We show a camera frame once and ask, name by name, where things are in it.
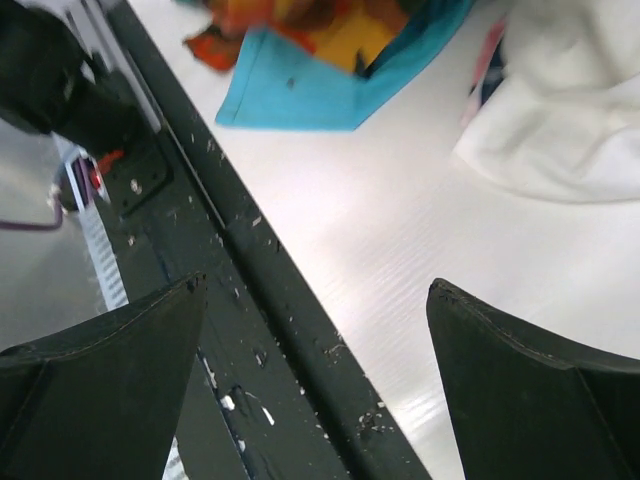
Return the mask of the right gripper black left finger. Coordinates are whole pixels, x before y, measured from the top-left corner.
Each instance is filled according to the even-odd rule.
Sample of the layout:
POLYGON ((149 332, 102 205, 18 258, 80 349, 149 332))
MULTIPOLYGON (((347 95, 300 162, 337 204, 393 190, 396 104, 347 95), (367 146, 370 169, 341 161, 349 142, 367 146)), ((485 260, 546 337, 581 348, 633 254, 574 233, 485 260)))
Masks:
POLYGON ((2 478, 161 478, 205 307, 190 275, 2 351, 2 478))

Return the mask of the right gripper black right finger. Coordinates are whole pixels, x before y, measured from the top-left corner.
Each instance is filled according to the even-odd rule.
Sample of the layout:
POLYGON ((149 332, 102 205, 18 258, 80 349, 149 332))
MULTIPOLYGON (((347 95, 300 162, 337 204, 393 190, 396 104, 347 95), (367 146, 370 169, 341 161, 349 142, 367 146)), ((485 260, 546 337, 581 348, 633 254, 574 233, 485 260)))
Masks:
POLYGON ((435 280, 426 314, 468 479, 636 479, 639 362, 435 280))

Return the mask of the light blue cloth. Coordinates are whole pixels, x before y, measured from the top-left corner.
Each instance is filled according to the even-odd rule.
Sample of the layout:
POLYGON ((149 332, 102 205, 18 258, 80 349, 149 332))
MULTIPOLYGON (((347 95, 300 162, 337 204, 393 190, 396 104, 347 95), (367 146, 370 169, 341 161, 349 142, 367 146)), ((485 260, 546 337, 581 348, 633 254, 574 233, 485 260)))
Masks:
POLYGON ((353 131, 421 73, 464 22, 469 1, 432 1, 372 66, 343 73, 267 29, 248 33, 220 126, 291 131, 353 131))

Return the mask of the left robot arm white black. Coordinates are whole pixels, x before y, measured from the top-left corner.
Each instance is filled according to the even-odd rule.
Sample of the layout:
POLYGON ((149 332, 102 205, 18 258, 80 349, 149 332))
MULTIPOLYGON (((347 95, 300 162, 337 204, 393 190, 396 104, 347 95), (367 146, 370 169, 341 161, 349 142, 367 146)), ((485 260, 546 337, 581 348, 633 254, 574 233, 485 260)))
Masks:
POLYGON ((1 3, 1 118, 29 134, 57 134, 94 156, 127 150, 149 134, 134 102, 50 11, 1 3))

